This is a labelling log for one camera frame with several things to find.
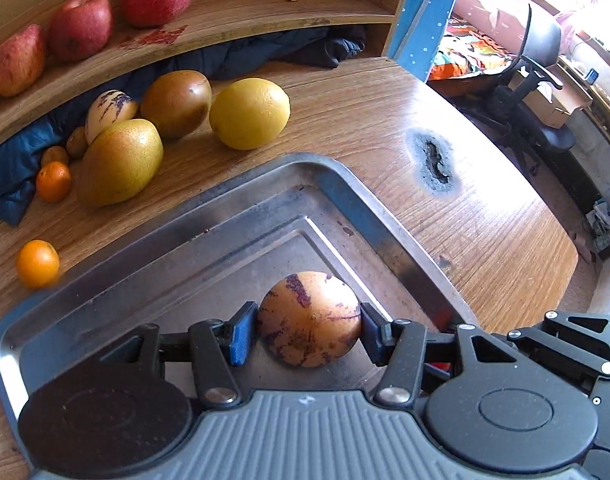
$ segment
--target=cardboard box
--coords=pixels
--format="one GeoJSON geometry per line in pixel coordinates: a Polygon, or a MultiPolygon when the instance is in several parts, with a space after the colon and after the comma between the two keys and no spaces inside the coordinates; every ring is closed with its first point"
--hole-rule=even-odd
{"type": "MultiPolygon", "coordinates": [[[[523,102],[544,124],[560,128],[574,110],[591,105],[592,97],[558,65],[550,66],[548,70],[563,82],[563,89],[556,90],[549,83],[541,83],[523,102]]],[[[509,88],[514,90],[526,77],[527,72],[524,69],[516,72],[509,88]]]]}

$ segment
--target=colorful bedding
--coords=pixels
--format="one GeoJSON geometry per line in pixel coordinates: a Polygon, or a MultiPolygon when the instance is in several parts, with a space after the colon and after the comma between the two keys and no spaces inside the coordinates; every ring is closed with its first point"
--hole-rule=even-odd
{"type": "Polygon", "coordinates": [[[465,20],[452,16],[434,57],[429,80],[498,74],[511,65],[509,53],[465,20]]]}

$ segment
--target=tray rim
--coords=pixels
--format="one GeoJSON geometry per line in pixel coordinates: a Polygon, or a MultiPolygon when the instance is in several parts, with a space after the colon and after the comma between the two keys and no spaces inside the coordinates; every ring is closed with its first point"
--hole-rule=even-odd
{"type": "MultiPolygon", "coordinates": [[[[34,307],[53,295],[55,291],[67,286],[79,276],[87,272],[91,272],[96,266],[102,264],[106,259],[120,252],[121,248],[128,246],[131,241],[138,240],[142,238],[143,235],[150,234],[158,230],[159,228],[168,224],[168,222],[179,219],[182,216],[193,212],[198,207],[218,199],[229,192],[232,192],[233,190],[237,189],[237,187],[242,186],[247,182],[259,178],[262,175],[269,174],[274,171],[280,171],[293,165],[320,166],[325,170],[336,173],[339,177],[341,177],[342,180],[351,187],[352,191],[355,192],[357,197],[372,212],[374,212],[374,214],[377,215],[382,224],[387,228],[387,230],[396,239],[405,252],[412,257],[416,264],[418,264],[426,274],[441,281],[441,290],[445,292],[445,296],[450,301],[450,304],[453,306],[456,314],[462,318],[462,322],[478,325],[478,319],[476,318],[476,315],[472,311],[471,307],[466,303],[466,301],[463,300],[458,290],[456,290],[454,285],[450,282],[449,278],[434,262],[434,259],[425,251],[422,245],[411,235],[411,233],[409,233],[406,227],[394,216],[394,214],[387,209],[387,207],[385,207],[385,205],[376,197],[376,195],[374,195],[374,193],[371,192],[371,190],[368,189],[368,187],[365,186],[365,184],[362,183],[362,181],[360,181],[360,179],[358,179],[358,177],[355,176],[355,174],[352,173],[348,167],[338,160],[328,156],[300,152],[278,156],[272,160],[269,160],[268,162],[256,166],[255,168],[244,171],[243,173],[237,174],[236,176],[216,184],[215,186],[200,192],[184,202],[173,206],[167,211],[160,213],[154,218],[143,222],[143,224],[140,224],[134,229],[121,235],[116,240],[108,243],[108,245],[100,248],[95,253],[90,254],[90,256],[68,269],[59,281],[59,285],[34,292],[26,300],[23,300],[17,306],[13,307],[12,310],[1,318],[0,350],[3,338],[5,337],[7,331],[15,323],[21,320],[23,316],[28,314],[34,307]]],[[[2,403],[7,420],[11,422],[12,420],[17,420],[17,417],[12,408],[9,396],[2,395],[2,393],[5,391],[5,384],[0,372],[0,402],[2,403]]],[[[10,424],[10,427],[16,441],[20,443],[17,426],[15,424],[10,424]]],[[[29,457],[26,454],[25,447],[23,445],[20,447],[26,463],[33,468],[31,462],[29,461],[29,457]]]]}

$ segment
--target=blue polka dot fabric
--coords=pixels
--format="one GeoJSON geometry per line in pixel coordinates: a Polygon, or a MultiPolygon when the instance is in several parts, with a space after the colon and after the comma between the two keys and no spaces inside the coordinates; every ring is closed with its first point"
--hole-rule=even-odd
{"type": "Polygon", "coordinates": [[[426,81],[455,0],[406,0],[389,57],[426,81]]]}

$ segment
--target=chair armrest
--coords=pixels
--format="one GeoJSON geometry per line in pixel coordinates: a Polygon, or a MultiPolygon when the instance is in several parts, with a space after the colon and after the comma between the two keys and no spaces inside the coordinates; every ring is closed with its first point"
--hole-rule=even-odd
{"type": "Polygon", "coordinates": [[[547,70],[543,65],[537,63],[533,59],[527,56],[521,55],[520,58],[530,66],[530,72],[536,72],[538,74],[539,82],[551,83],[556,90],[563,89],[563,82],[547,70]]]}

